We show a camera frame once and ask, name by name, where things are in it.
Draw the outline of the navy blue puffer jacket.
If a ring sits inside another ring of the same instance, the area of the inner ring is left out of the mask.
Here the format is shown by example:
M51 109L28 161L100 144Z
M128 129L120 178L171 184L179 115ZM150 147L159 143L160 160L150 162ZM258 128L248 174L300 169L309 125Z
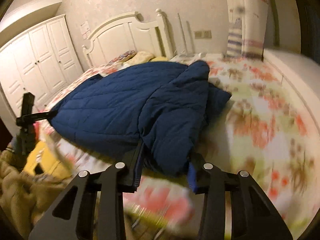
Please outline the navy blue puffer jacket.
M139 142L146 161L181 174L199 133L231 98L210 83L204 61L148 62L89 78L57 103L50 125L66 140L117 157Z

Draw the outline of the beige blanket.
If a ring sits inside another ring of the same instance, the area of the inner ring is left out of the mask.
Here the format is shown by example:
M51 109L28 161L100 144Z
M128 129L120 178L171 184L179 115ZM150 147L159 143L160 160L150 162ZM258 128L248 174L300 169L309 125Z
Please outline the beige blanket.
M1 209L17 233L28 239L35 224L71 182L49 174L23 171L27 157L14 138L1 152Z

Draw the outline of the white wardrobe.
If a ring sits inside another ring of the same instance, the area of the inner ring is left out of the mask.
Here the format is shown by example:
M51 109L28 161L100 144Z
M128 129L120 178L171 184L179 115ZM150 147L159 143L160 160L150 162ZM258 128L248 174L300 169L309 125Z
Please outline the white wardrobe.
M83 72L65 15L27 29L1 48L1 87L16 116L24 93L34 94L35 107L44 109Z

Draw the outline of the floral quilt bedspread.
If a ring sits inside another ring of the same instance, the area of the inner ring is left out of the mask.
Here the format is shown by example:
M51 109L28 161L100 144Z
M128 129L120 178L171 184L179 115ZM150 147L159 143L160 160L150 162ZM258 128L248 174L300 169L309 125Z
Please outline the floral quilt bedspread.
M209 80L231 93L202 132L197 151L224 171L246 170L266 192L294 239L319 239L319 126L275 66L208 54ZM124 196L136 238L195 237L203 199L184 178L144 170L138 191Z

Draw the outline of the round embroidered cushion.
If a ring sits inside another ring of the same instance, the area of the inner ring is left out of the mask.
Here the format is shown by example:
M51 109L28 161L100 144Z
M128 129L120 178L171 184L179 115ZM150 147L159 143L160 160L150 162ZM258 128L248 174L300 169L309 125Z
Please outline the round embroidered cushion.
M135 50L128 50L128 51L120 54L119 56L115 57L114 59L112 59L109 62L109 64L113 64L115 62L126 62L129 59L133 58L136 54L137 54L137 52Z

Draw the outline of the pale yellow pillow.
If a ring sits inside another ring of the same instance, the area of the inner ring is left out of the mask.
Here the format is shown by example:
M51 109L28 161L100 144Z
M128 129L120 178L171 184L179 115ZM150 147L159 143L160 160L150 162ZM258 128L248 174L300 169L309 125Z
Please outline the pale yellow pillow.
M147 63L151 59L155 58L155 56L152 53L149 53L147 51L139 51L136 53L136 55L125 62L128 66L133 66L137 64Z

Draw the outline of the white wooden headboard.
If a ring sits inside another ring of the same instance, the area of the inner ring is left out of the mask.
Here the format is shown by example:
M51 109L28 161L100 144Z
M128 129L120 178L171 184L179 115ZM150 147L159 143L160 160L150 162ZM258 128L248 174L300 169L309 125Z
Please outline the white wooden headboard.
M88 66L106 64L129 50L147 51L156 57L174 57L167 18L161 9L156 9L155 13L156 20L152 22L141 22L139 12L133 11L97 26L87 38L89 47L82 46Z

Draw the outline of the white bedside table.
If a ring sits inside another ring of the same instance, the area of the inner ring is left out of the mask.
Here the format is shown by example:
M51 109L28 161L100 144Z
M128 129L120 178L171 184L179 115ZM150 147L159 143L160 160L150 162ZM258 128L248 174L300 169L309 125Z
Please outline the white bedside table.
M191 64L195 61L214 61L216 59L221 59L223 55L221 53L197 53L197 54L178 54L170 59L170 62L177 62L181 64Z

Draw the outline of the white desk lamp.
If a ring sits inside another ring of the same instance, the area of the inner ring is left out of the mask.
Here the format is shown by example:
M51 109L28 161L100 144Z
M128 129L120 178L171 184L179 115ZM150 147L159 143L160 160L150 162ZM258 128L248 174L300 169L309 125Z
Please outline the white desk lamp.
M193 32L189 21L185 20L180 13L177 13L177 19L182 37L183 53L186 55L196 54Z

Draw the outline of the sailboat patterned curtain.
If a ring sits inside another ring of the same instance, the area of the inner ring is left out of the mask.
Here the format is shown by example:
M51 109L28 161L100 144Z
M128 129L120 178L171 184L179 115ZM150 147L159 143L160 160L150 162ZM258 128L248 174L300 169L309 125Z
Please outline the sailboat patterned curtain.
M228 41L226 57L262 59L268 0L227 0Z

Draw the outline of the paper notes on wall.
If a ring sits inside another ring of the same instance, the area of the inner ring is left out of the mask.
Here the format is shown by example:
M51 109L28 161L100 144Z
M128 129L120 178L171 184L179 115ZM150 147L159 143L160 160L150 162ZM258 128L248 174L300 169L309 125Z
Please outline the paper notes on wall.
M88 39L89 35L91 34L91 29L88 21L85 21L80 25L80 32L83 40Z

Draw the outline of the grey wall socket plate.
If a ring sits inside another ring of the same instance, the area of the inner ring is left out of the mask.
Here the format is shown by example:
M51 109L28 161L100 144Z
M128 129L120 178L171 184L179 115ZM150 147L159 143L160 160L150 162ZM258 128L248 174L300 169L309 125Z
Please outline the grey wall socket plate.
M210 30L195 31L194 37L195 39L211 39L212 32Z

